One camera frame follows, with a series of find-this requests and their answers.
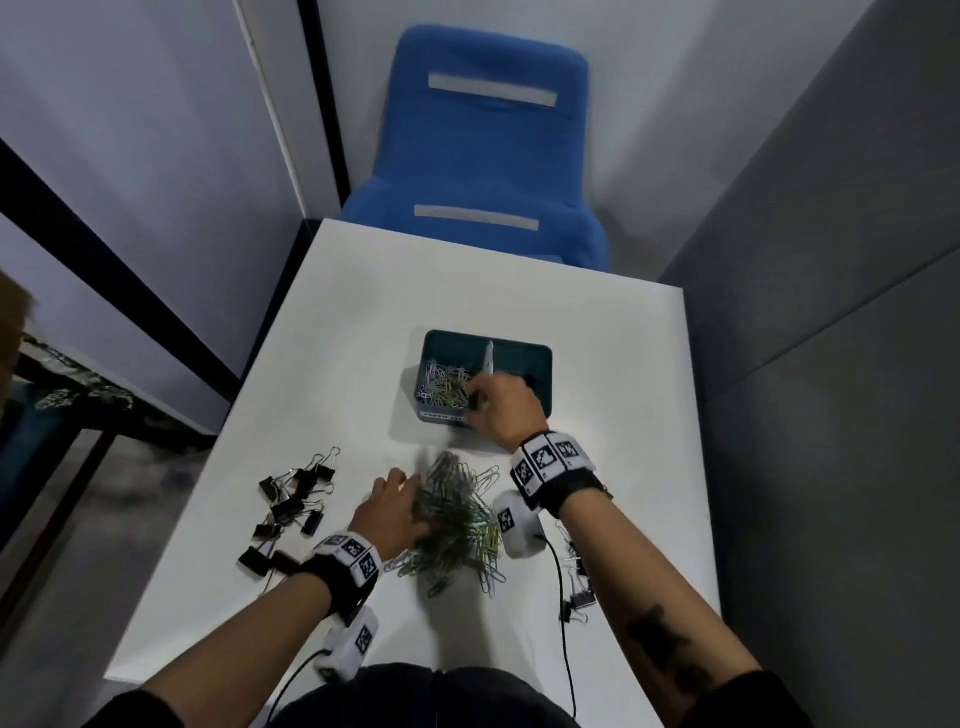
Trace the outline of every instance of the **wire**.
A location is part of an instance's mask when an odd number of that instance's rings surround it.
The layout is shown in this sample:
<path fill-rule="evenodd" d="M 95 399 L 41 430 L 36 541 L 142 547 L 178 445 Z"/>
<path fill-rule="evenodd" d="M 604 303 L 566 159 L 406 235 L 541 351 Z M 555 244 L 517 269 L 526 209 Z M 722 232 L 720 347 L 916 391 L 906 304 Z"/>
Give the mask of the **wire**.
<path fill-rule="evenodd" d="M 297 675 L 299 675 L 301 672 L 303 672 L 303 669 L 304 669 L 306 666 L 308 666 L 310 663 L 312 663 L 315 658 L 320 657 L 320 653 L 321 653 L 321 652 L 325 652 L 325 650 L 318 649 L 316 652 L 314 652 L 312 655 L 310 655 L 310 657 L 308 657 L 306 660 L 304 660 L 304 661 L 303 661 L 303 664 L 300 665 L 300 667 L 298 667 L 298 668 L 294 671 L 294 674 L 292 674 L 292 675 L 290 676 L 290 679 L 287 680 L 286 685 L 283 686 L 283 690 L 280 691 L 280 695 L 278 695 L 278 696 L 276 697 L 276 700 L 274 701 L 274 705 L 270 708 L 270 714 L 267 716 L 267 725 L 270 725 L 270 721 L 274 719 L 274 712 L 276 711 L 276 706 L 278 706 L 278 705 L 280 704 L 280 699 L 283 697 L 283 694 L 284 694 L 285 692 L 287 692 L 287 688 L 290 687 L 290 683 L 292 683 L 292 682 L 297 678 Z"/>
<path fill-rule="evenodd" d="M 550 546 L 550 551 L 553 553 L 553 560 L 557 563 L 557 579 L 560 583 L 560 634 L 564 640 L 564 663 L 566 664 L 566 678 L 570 681 L 570 700 L 573 703 L 573 719 L 577 719 L 577 695 L 573 691 L 573 673 L 570 672 L 570 658 L 566 654 L 566 622 L 563 618 L 563 609 L 564 609 L 564 573 L 560 569 L 560 557 L 557 555 L 557 549 L 553 547 L 549 541 L 547 541 L 542 536 L 537 536 L 536 538 L 543 541 L 545 544 Z"/>

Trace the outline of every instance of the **chair backrest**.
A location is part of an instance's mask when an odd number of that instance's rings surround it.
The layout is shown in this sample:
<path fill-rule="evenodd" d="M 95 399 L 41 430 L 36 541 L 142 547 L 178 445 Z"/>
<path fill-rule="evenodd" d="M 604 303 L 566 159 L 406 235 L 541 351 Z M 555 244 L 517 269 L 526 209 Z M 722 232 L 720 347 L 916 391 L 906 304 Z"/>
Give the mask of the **chair backrest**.
<path fill-rule="evenodd" d="M 396 49 L 376 176 L 583 199 L 587 62 L 511 36 L 417 26 Z"/>

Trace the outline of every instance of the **right hand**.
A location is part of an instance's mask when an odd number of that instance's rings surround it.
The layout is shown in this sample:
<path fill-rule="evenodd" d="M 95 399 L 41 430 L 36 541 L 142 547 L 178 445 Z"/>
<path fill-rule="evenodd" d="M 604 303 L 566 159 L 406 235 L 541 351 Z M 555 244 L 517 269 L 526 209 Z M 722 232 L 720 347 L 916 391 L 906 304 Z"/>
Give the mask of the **right hand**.
<path fill-rule="evenodd" d="M 467 393 L 474 392 L 487 398 L 487 406 L 468 412 L 467 424 L 509 452 L 516 451 L 531 435 L 549 429 L 540 400 L 519 376 L 477 375 L 467 385 Z"/>

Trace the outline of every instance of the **paper clip organizer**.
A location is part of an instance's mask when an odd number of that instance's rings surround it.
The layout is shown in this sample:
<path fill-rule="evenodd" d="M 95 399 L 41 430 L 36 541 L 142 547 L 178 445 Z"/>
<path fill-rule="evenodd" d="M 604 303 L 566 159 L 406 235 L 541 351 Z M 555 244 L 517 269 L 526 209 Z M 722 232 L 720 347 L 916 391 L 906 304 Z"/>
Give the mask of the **paper clip organizer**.
<path fill-rule="evenodd" d="M 414 390 L 417 416 L 421 420 L 435 425 L 467 426 L 464 424 L 466 396 L 456 390 L 461 382 L 466 383 L 483 371 L 490 342 L 493 342 L 493 370 L 522 376 L 540 400 L 543 413 L 550 416 L 553 409 L 553 352 L 549 347 L 433 329 L 423 339 Z M 446 403 L 452 406 L 437 404 L 437 397 L 431 394 L 435 391 L 431 383 L 435 383 L 438 371 L 445 375 L 452 371 L 456 375 L 453 379 L 459 379 L 444 396 Z"/>

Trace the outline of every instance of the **blue office chair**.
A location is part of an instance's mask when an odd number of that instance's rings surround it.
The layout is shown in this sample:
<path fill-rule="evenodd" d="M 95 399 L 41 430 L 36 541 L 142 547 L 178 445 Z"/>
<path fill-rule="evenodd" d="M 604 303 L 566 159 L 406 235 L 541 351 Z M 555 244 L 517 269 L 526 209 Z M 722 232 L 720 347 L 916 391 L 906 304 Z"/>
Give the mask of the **blue office chair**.
<path fill-rule="evenodd" d="M 587 61 L 557 45 L 417 26 L 396 48 L 373 177 L 341 219 L 606 271 L 583 199 Z"/>

